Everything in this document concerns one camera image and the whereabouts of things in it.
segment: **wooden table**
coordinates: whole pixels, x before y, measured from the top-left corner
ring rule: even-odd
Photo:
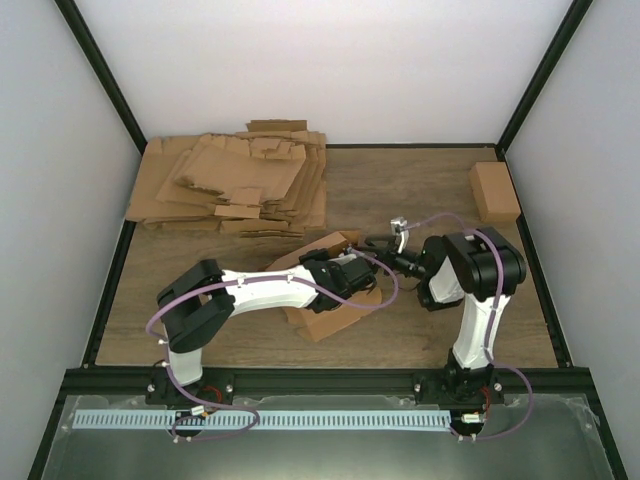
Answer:
[[[328,231],[360,228],[364,234],[388,233],[389,220],[420,220],[442,211],[455,212],[470,226],[478,214],[467,173],[475,162],[495,161],[492,149],[331,149],[326,171]],[[500,232],[522,250],[518,230]],[[433,234],[459,230],[448,220],[411,232],[410,247],[419,248]],[[304,240],[240,239],[203,231],[147,230],[134,234],[111,316],[100,346],[99,365],[149,365],[161,348],[144,332],[156,310],[157,293],[198,260],[215,258],[223,268],[251,271],[299,248]],[[381,279],[385,296],[390,282]],[[415,280],[401,277],[411,288]],[[397,301],[356,324],[309,343],[289,325],[280,309],[233,317],[204,349],[208,366],[236,367],[441,367],[453,345],[462,306],[430,313],[415,292],[401,291]],[[521,367],[555,367],[555,357],[530,276],[506,308],[495,343],[501,362]]]

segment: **brown wooden surface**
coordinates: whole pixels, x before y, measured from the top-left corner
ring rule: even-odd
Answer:
[[[362,229],[388,233],[389,220],[410,221],[442,211],[479,225],[467,172],[478,161],[494,161],[491,149],[329,150],[328,231]],[[419,248],[428,235],[458,230],[443,220],[411,232]],[[522,251],[515,224],[499,227]],[[100,365],[149,365],[162,356],[144,326],[156,310],[155,297],[198,260],[215,258],[223,268],[252,271],[323,232],[300,239],[240,239],[212,232],[136,229],[102,340]],[[381,277],[385,295],[387,278]],[[404,287],[415,280],[401,277]],[[205,348],[203,363],[242,367],[440,367],[460,328],[462,306],[430,313],[415,292],[401,291],[392,306],[309,343],[280,309],[231,318]],[[530,276],[506,308],[495,344],[496,358],[522,367],[555,367],[551,342]]]

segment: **open cardboard box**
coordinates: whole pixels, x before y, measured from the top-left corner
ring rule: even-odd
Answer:
[[[337,257],[348,245],[357,245],[359,236],[360,232],[353,230],[334,232],[279,258],[269,265],[266,271],[272,272],[294,267],[300,263],[300,256],[322,248],[326,248],[332,258]],[[379,305],[382,303],[382,291],[375,287],[370,292],[358,292],[349,300],[365,305]],[[327,338],[372,312],[372,310],[346,305],[340,305],[333,310],[321,313],[314,313],[304,308],[283,308],[283,310],[287,315],[288,322],[300,327],[297,333],[312,342]]]

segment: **cable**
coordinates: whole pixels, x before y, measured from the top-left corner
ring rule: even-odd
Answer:
[[[301,283],[301,284],[306,285],[308,287],[314,288],[319,293],[322,293],[322,294],[328,296],[329,298],[332,298],[333,300],[335,300],[335,301],[337,301],[339,303],[342,303],[344,305],[348,305],[348,306],[351,306],[351,307],[362,308],[362,309],[366,309],[366,310],[379,310],[381,308],[385,308],[385,307],[391,305],[395,301],[395,299],[397,298],[398,290],[399,290],[398,277],[393,272],[393,270],[391,268],[389,268],[388,266],[386,266],[381,261],[379,261],[379,260],[377,260],[377,259],[375,259],[373,257],[370,257],[368,255],[365,255],[364,253],[362,253],[362,252],[360,252],[358,250],[355,250],[355,249],[352,248],[352,249],[350,249],[350,252],[356,254],[357,256],[364,257],[367,261],[379,266],[380,268],[385,270],[391,276],[391,280],[393,281],[393,293],[391,294],[391,297],[389,297],[389,299],[387,299],[385,302],[383,302],[383,303],[381,303],[379,305],[362,305],[362,304],[359,304],[359,303],[351,302],[349,300],[345,300],[344,298],[339,297],[338,295],[336,295],[333,292],[327,290],[326,288],[323,288],[320,285],[316,285],[315,283],[310,282],[310,281],[308,281],[308,280],[306,280],[304,278],[292,277],[290,275],[265,275],[265,276],[262,276],[262,277],[245,278],[244,279],[244,284],[261,283],[261,282],[274,282],[274,281],[278,281],[278,282],[282,282],[282,281],[289,282],[289,281],[292,281],[292,282]],[[220,409],[220,410],[244,411],[244,412],[251,413],[254,416],[252,422],[249,425],[247,425],[245,427],[242,427],[242,428],[240,428],[238,430],[234,430],[234,431],[226,433],[226,434],[216,435],[216,436],[212,436],[212,437],[202,437],[202,438],[198,437],[197,439],[193,439],[193,441],[217,440],[217,439],[221,439],[221,438],[229,438],[229,437],[234,437],[236,435],[240,435],[240,434],[250,430],[251,428],[253,428],[255,425],[257,425],[260,422],[260,414],[254,408],[239,407],[239,406],[235,406],[235,405],[227,405],[227,404],[222,404],[222,403],[210,402],[210,401],[198,398],[195,395],[192,395],[191,393],[189,393],[182,385],[180,385],[180,383],[176,379],[175,374],[173,373],[173,369],[171,368],[171,365],[169,363],[169,346],[168,346],[169,343],[168,343],[167,337],[165,337],[164,335],[162,335],[160,333],[154,332],[153,331],[153,326],[168,311],[170,311],[171,309],[177,307],[181,303],[186,302],[187,300],[189,300],[191,298],[197,297],[198,295],[201,295],[203,293],[208,293],[208,292],[212,292],[214,290],[219,290],[221,288],[233,287],[233,286],[236,286],[238,284],[239,284],[238,280],[232,280],[232,281],[226,281],[226,282],[218,282],[218,283],[215,283],[213,285],[207,285],[206,287],[197,288],[195,290],[187,292],[184,295],[181,295],[178,298],[172,300],[171,302],[166,304],[161,309],[159,309],[151,317],[151,319],[147,322],[147,325],[145,326],[145,331],[147,332],[147,334],[149,334],[149,335],[151,335],[153,337],[156,337],[157,339],[160,340],[161,344],[166,345],[165,364],[166,364],[166,369],[167,369],[167,375],[169,376],[169,379],[171,380],[171,383],[173,383],[173,386],[176,388],[176,390],[178,390],[184,397],[186,397],[187,399],[191,400],[192,402],[194,402],[196,404],[204,405],[205,407],[212,407],[212,408],[216,408],[216,409]],[[179,438],[175,434],[175,429],[176,429],[178,423],[179,422],[176,422],[174,424],[173,428],[172,428],[172,432],[174,433],[174,441],[178,441],[178,438]]]
[[[438,220],[440,218],[443,217],[450,217],[455,219],[461,226],[462,229],[464,231],[465,235],[474,235],[478,238],[480,238],[482,241],[484,241],[484,243],[487,245],[487,247],[489,248],[489,250],[491,251],[491,253],[493,254],[493,258],[496,261],[496,268],[498,270],[498,283],[496,285],[496,294],[494,296],[493,299],[493,305],[491,307],[491,313],[489,314],[489,322],[487,323],[487,329],[485,331],[484,334],[484,339],[483,339],[483,345],[482,345],[482,349],[484,352],[485,357],[487,358],[487,361],[491,364],[493,364],[494,367],[497,368],[504,368],[506,370],[509,370],[513,373],[515,373],[518,377],[520,377],[520,379],[522,380],[522,382],[524,383],[526,389],[527,389],[527,394],[528,394],[528,406],[527,406],[527,411],[525,412],[524,417],[522,418],[522,420],[520,420],[520,422],[518,422],[515,426],[509,428],[508,430],[505,430],[504,432],[500,432],[500,433],[496,433],[493,435],[487,435],[484,437],[465,437],[464,435],[459,434],[458,432],[456,432],[456,430],[453,427],[449,427],[449,429],[451,430],[451,433],[454,434],[456,437],[458,437],[459,440],[470,440],[470,441],[485,441],[485,440],[495,440],[498,438],[503,438],[506,437],[507,435],[510,435],[511,433],[514,433],[515,431],[519,430],[520,427],[522,427],[527,420],[529,420],[529,417],[531,416],[531,412],[533,412],[533,388],[531,387],[531,383],[529,382],[529,380],[527,379],[527,377],[525,376],[524,373],[522,373],[520,370],[518,370],[516,367],[512,367],[510,365],[505,365],[503,363],[498,363],[495,361],[495,359],[493,358],[493,356],[491,355],[491,352],[489,351],[489,341],[491,339],[491,331],[493,329],[493,324],[495,323],[496,320],[496,312],[497,309],[500,305],[500,296],[502,295],[502,289],[504,287],[504,265],[502,264],[502,259],[500,258],[500,254],[498,253],[498,249],[496,248],[496,246],[493,244],[493,242],[489,239],[489,237],[487,237],[484,233],[480,232],[479,230],[473,229],[473,228],[468,228],[465,224],[464,221],[455,213],[450,213],[450,212],[443,212],[443,213],[439,213],[437,215],[433,215],[432,217],[429,217],[425,220],[422,220],[420,222],[416,222],[416,223],[412,223],[410,225],[407,225],[406,227],[404,227],[405,230],[411,230],[413,228],[417,228],[423,225],[428,225],[431,222]]]

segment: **gray floor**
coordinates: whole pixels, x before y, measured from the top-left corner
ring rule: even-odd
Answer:
[[[137,399],[70,398],[44,478],[613,478],[597,419],[581,398],[536,395],[534,413],[522,429],[505,439],[474,445],[459,444],[447,433],[355,431],[262,431],[232,440],[174,445],[164,431],[70,428],[77,408],[132,408],[132,401],[145,408]],[[510,402],[508,407],[492,407],[486,433],[504,430],[522,418],[526,397],[512,397]],[[339,403],[344,407],[345,401]],[[300,409],[304,401],[287,403],[282,397],[263,406],[287,404]]]

